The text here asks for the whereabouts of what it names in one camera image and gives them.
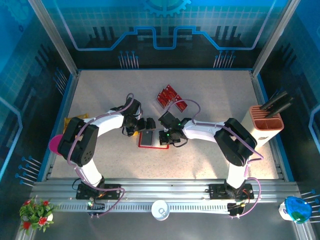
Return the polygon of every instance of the gear logo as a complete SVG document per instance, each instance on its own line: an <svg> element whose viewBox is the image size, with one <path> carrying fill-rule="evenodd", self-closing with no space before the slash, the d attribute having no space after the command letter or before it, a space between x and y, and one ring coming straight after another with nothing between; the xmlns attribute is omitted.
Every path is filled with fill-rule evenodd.
<svg viewBox="0 0 320 240"><path fill-rule="evenodd" d="M142 2L144 9L157 17L168 15L173 17L174 14L180 14L181 10L185 10L186 5L190 3L190 0L143 0Z"/></svg>
<svg viewBox="0 0 320 240"><path fill-rule="evenodd" d="M0 0L0 6L6 6L19 24L22 24L29 16L30 9L27 0Z"/></svg>

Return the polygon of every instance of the flower pot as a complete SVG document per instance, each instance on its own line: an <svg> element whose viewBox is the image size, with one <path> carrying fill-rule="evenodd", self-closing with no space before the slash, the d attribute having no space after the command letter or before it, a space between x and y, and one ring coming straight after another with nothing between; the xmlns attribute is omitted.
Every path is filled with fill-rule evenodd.
<svg viewBox="0 0 320 240"><path fill-rule="evenodd" d="M52 219L54 219L54 215L51 213L48 217L47 217L47 221L52 221Z"/></svg>

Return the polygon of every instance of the enclosure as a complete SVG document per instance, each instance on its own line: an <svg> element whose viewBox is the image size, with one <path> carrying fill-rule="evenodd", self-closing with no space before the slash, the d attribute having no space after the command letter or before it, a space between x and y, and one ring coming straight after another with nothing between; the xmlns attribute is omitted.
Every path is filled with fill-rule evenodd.
<svg viewBox="0 0 320 240"><path fill-rule="evenodd" d="M303 224L283 220L278 208L288 196L320 191L320 3L19 0L3 1L0 10L1 239L319 238L316 203ZM241 123L251 106L283 90L292 96L280 113L284 129L256 148L264 159L248 170L261 199L240 219L212 214L227 206L206 192L228 175L217 144L190 139L179 148L141 148L139 134L113 129L97 139L93 158L105 182L126 193L107 216L91 219L88 213L115 201L93 211L76 199L78 176L50 151L50 140L67 119L104 114L128 93L163 129L157 95L167 85L201 106L196 120L212 123ZM171 113L191 118L197 106L186 104ZM26 235L18 212L35 196L58 208L46 232ZM169 204L166 221L151 215L156 200Z"/></svg>

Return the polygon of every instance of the red flower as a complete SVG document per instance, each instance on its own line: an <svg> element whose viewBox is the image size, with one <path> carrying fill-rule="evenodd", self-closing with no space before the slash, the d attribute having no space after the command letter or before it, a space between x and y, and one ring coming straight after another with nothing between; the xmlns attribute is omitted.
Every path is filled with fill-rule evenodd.
<svg viewBox="0 0 320 240"><path fill-rule="evenodd" d="M26 230L28 230L29 228L30 228L30 226L31 226L31 222L29 222L29 221L24 221L23 222L23 229L26 229Z"/></svg>
<svg viewBox="0 0 320 240"><path fill-rule="evenodd" d="M28 205L31 202L31 200L27 200L24 202L23 206Z"/></svg>
<svg viewBox="0 0 320 240"><path fill-rule="evenodd" d="M43 225L45 225L47 223L47 217L40 217L38 224L42 227Z"/></svg>

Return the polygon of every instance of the glass panel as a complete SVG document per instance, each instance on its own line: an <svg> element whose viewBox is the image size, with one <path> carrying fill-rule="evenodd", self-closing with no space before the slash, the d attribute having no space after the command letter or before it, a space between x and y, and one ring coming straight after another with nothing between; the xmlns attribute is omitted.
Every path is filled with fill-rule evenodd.
<svg viewBox="0 0 320 240"><path fill-rule="evenodd" d="M0 222L1 239L15 239L19 208L37 178L70 73L28 1L2 2ZM29 156L39 163L22 161Z"/></svg>
<svg viewBox="0 0 320 240"><path fill-rule="evenodd" d="M252 68L286 0L45 0L80 69Z"/></svg>
<svg viewBox="0 0 320 240"><path fill-rule="evenodd" d="M316 189L317 194L320 191L319 9L318 1L301 0L261 71L268 97L280 89L294 97L293 105L281 113L284 130L280 136L301 192ZM320 225L313 226L320 233Z"/></svg>

